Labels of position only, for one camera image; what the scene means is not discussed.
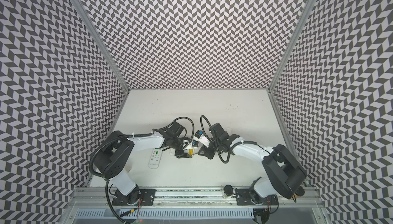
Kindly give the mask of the white remote control handled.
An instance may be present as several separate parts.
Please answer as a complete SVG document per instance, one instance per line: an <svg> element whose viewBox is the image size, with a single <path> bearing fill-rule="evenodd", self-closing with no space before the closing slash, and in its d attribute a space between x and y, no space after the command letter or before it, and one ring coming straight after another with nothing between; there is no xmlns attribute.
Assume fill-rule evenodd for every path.
<svg viewBox="0 0 393 224"><path fill-rule="evenodd" d="M184 150L184 149L183 149L183 150L184 150L185 152L188 152L190 155L195 155L195 154L198 153L199 149L200 149L200 146L198 146L198 148L194 148L194 149L189 149L189 150ZM175 156L175 151L176 151L176 150L172 148L172 149L170 150L170 152L169 152L170 155L171 155L171 156Z"/></svg>

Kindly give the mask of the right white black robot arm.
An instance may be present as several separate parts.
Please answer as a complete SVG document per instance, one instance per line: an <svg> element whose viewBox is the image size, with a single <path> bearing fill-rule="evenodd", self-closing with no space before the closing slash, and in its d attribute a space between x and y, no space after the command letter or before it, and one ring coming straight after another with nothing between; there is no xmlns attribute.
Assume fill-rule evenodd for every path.
<svg viewBox="0 0 393 224"><path fill-rule="evenodd" d="M229 135L219 123L209 131L211 138L204 131L197 131L194 135L194 139L202 144L198 155L212 159L217 154L225 164L229 163L232 155L242 156L263 166L266 175L254 180L245 196L252 204L272 204L277 195L297 201L305 194L302 183L306 179L306 171L284 145L263 146L236 134Z"/></svg>

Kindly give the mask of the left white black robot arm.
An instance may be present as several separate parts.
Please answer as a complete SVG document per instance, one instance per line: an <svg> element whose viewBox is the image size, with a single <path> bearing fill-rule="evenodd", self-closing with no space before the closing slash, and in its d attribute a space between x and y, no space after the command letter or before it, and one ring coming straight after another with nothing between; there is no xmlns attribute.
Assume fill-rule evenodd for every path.
<svg viewBox="0 0 393 224"><path fill-rule="evenodd" d="M125 168L129 157L132 153L147 149L185 149L192 143L192 138L181 137L185 130L184 126L174 121L166 127L153 129L148 134L126 135L114 131L91 154L89 172L113 184L117 193L126 198L127 205L136 205L142 194Z"/></svg>

